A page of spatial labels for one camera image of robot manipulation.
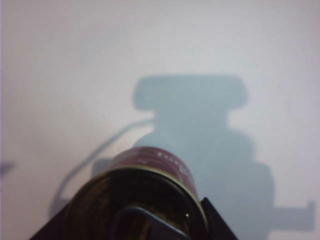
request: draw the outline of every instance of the metal can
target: metal can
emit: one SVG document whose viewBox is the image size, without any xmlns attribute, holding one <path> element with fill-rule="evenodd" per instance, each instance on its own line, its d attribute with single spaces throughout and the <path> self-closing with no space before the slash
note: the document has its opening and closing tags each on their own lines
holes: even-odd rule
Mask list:
<svg viewBox="0 0 320 240">
<path fill-rule="evenodd" d="M 68 206 L 64 236 L 67 240 L 146 240 L 150 223 L 132 214 L 120 221 L 115 237 L 110 237 L 118 213 L 131 207 L 151 213 L 188 236 L 184 239 L 208 238 L 206 216 L 190 171 L 178 157 L 155 147 L 120 153 L 103 173 L 87 182 Z"/>
</svg>

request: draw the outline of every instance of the black object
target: black object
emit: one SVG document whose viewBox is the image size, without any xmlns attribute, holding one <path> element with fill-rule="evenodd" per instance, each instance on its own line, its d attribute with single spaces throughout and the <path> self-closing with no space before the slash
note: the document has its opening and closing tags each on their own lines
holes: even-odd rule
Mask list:
<svg viewBox="0 0 320 240">
<path fill-rule="evenodd" d="M 201 205 L 208 222 L 209 240 L 238 240 L 206 197 L 201 201 Z M 63 240 L 64 215 L 67 208 L 68 205 L 44 225 L 30 240 Z M 177 240 L 189 240 L 189 237 L 184 233 L 140 207 L 127 207 L 119 211 L 119 213 L 115 215 L 114 223 L 111 225 L 111 234 L 114 233 L 121 217 L 130 212 L 140 213 L 150 221 L 152 232 L 150 232 L 148 240 L 158 240 L 156 233 L 159 233 L 159 231 L 165 234 L 162 236 L 162 239 L 165 239 L 164 237 L 175 237 L 174 239 Z"/>
</svg>

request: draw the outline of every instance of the white surface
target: white surface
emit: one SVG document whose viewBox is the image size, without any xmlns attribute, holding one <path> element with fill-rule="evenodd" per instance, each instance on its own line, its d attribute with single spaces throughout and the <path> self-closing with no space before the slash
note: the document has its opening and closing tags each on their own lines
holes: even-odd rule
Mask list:
<svg viewBox="0 0 320 240">
<path fill-rule="evenodd" d="M 319 239 L 318 0 L 3 0 L 1 10 L 4 240 L 31 237 L 49 219 L 64 177 L 121 128 L 149 118 L 155 122 L 130 128 L 90 159 L 60 197 L 71 198 L 91 178 L 97 160 L 112 158 L 140 139 L 137 144 L 170 146 L 185 160 L 199 195 L 212 200 L 241 240 L 268 228 L 268 210 L 285 207 L 302 216 L 309 201 L 315 203 L 313 230 L 271 228 L 268 239 Z M 159 111 L 139 109 L 133 95 L 141 79 L 167 81 L 172 74 L 194 76 L 194 91 L 169 91 L 171 105 L 151 87 Z M 210 95 L 201 84 L 203 75 L 218 87 L 237 79 L 248 99 L 234 110 L 215 105 L 211 100 L 218 93 Z M 237 100 L 228 89 L 219 99 Z M 197 115 L 180 116 L 186 111 Z M 166 113 L 176 114 L 168 121 Z M 151 132 L 155 137 L 141 139 Z M 229 156 L 223 155 L 227 150 L 215 155 L 218 146 L 243 149 L 251 162 L 238 162 L 232 150 Z M 256 171 L 260 168 L 266 177 Z M 221 189 L 214 189 L 219 183 Z M 224 195 L 215 200 L 218 192 Z"/>
</svg>

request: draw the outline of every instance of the can rim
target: can rim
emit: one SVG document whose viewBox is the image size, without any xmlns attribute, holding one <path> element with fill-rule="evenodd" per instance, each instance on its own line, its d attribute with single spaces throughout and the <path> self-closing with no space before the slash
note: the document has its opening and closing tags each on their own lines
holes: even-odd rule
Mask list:
<svg viewBox="0 0 320 240">
<path fill-rule="evenodd" d="M 207 232 L 209 231 L 207 217 L 205 215 L 205 212 L 204 212 L 204 210 L 203 210 L 198 198 L 192 193 L 192 191 L 190 191 L 188 189 L 187 186 L 185 186 L 182 182 L 180 182 L 178 179 L 176 179 L 173 175 L 171 175 L 171 174 L 169 174 L 167 172 L 164 172 L 162 170 L 159 170 L 157 168 L 154 168 L 154 167 L 143 166 L 143 165 L 133 165 L 133 164 L 131 164 L 131 165 L 122 165 L 122 166 L 118 166 L 118 167 L 114 167 L 114 168 L 108 169 L 107 171 L 101 173 L 101 175 L 109 174 L 109 173 L 111 173 L 113 171 L 125 170 L 125 169 L 138 169 L 138 170 L 144 170 L 144 171 L 148 171 L 148 172 L 153 172 L 153 173 L 159 174 L 159 175 L 171 180 L 173 183 L 178 185 L 180 188 L 182 188 L 183 191 L 185 191 L 189 195 L 189 197 L 191 197 L 193 202 L 196 204 L 198 210 L 201 213 L 202 219 L 204 221 L 205 229 L 207 230 Z"/>
</svg>

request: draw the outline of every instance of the can lid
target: can lid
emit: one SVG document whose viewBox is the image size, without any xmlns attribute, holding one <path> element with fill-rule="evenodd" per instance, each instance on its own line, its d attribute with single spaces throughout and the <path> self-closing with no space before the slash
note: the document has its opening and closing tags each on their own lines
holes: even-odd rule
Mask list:
<svg viewBox="0 0 320 240">
<path fill-rule="evenodd" d="M 110 239 L 114 217 L 125 208 L 143 209 L 192 240 L 208 237 L 199 206 L 176 182 L 145 169 L 120 168 L 93 178 L 74 196 L 65 216 L 65 239 Z M 137 222 L 128 219 L 123 231 L 142 231 L 134 227 Z M 122 239 L 130 238 L 124 234 Z"/>
</svg>

